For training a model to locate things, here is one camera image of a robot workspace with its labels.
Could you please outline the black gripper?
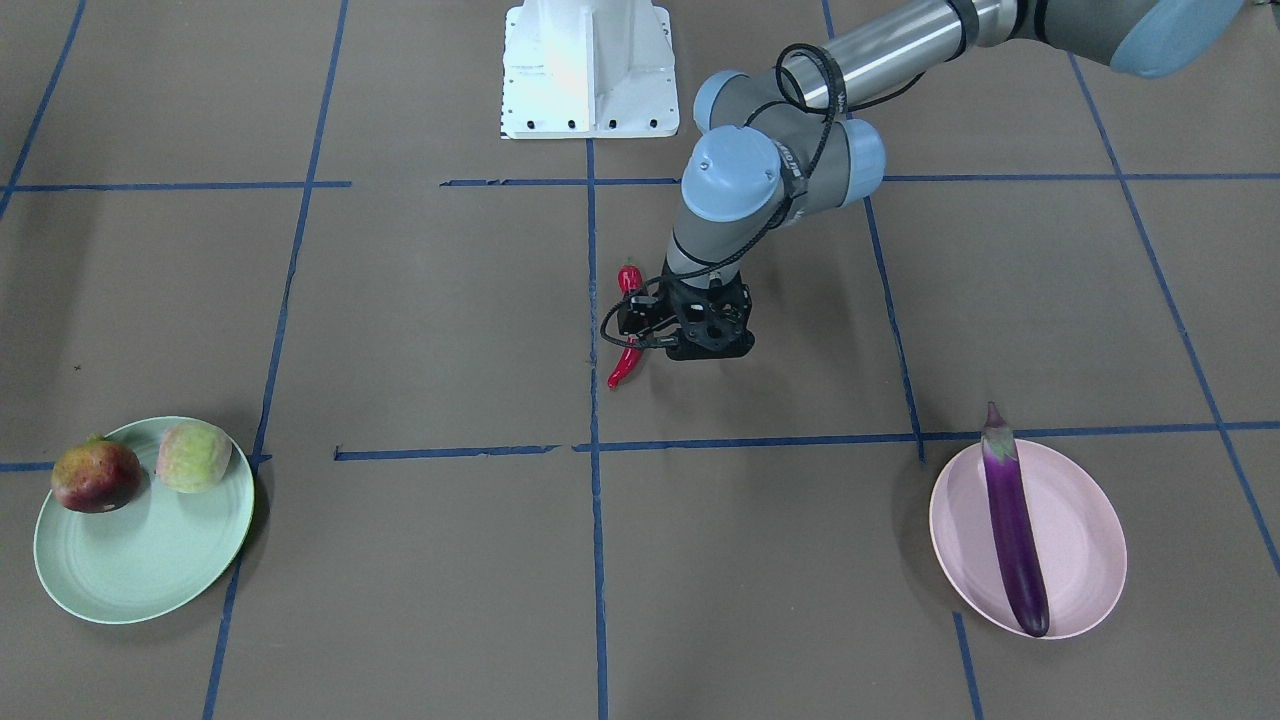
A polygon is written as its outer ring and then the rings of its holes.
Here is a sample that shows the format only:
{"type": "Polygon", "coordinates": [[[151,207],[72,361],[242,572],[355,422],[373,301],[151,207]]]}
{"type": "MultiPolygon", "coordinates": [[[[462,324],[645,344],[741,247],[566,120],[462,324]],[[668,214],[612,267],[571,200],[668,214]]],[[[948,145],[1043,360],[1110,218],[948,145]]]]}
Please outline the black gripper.
{"type": "Polygon", "coordinates": [[[675,281],[649,292],[641,275],[621,275],[618,284],[617,329],[627,346],[689,361],[742,357],[755,345],[748,329],[753,299],[739,278],[713,281],[705,290],[675,281]]]}

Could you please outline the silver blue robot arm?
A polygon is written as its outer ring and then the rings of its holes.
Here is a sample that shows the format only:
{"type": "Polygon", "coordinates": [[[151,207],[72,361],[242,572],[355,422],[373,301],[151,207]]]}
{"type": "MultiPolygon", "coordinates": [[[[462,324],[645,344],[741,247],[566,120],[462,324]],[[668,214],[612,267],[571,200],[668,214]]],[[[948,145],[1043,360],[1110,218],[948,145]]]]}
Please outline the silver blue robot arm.
{"type": "Polygon", "coordinates": [[[978,47],[1028,40],[1147,79],[1193,63],[1239,1],[909,1],[822,45],[792,44],[764,73],[724,70],[698,90],[700,131],[660,273],[600,324],[622,348],[682,360],[754,345],[745,255],[767,234],[872,195],[886,150],[856,111],[904,94],[978,47]]]}

